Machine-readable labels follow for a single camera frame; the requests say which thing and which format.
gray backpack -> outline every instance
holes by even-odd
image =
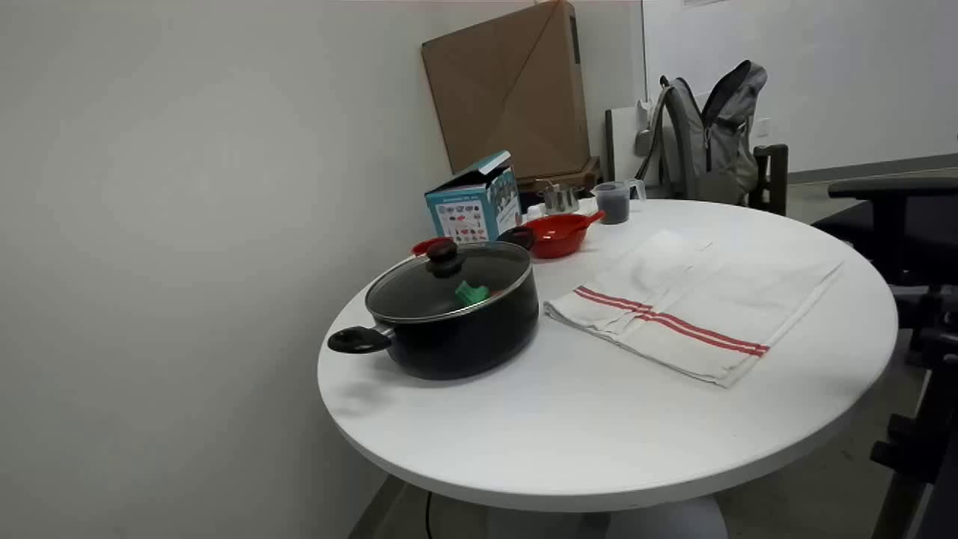
[[[634,154],[647,157],[634,177],[657,173],[657,191],[671,197],[738,204],[758,183],[749,133],[767,70],[738,64],[713,86],[702,110],[683,77],[657,85],[653,128],[634,137]]]

white towel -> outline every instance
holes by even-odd
[[[732,387],[815,305],[839,255],[644,236],[545,311],[687,378]]]

round white table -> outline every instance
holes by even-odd
[[[538,317],[523,354],[455,384],[409,378],[385,354],[324,347],[318,384],[328,416],[376,468],[446,498],[523,511],[622,511],[696,499],[801,457],[851,420],[888,365],[898,311],[875,266],[809,225],[741,207],[640,201],[625,225],[592,225],[578,255],[535,261],[538,300],[614,263],[640,231],[726,248],[831,248],[845,263],[729,390]],[[328,333],[372,324],[363,294]]]

lid handle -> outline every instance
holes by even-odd
[[[452,239],[440,239],[427,245],[424,257],[427,257],[427,272],[437,278],[455,275],[460,270],[460,255]]]

red stripe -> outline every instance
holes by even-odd
[[[657,314],[649,305],[625,300],[625,297],[607,297],[607,294],[598,294],[598,291],[589,291],[589,287],[575,287],[575,294],[589,300],[589,302],[598,302],[598,305],[631,311],[640,321],[660,324],[660,326],[666,326],[666,330],[674,330],[680,336],[696,338],[696,342],[713,344],[713,347],[738,350],[738,354],[749,354],[749,356],[767,356],[767,350],[768,350],[767,344],[729,338],[729,336],[695,326],[695,324],[687,324],[683,317],[674,317],[666,311]]]

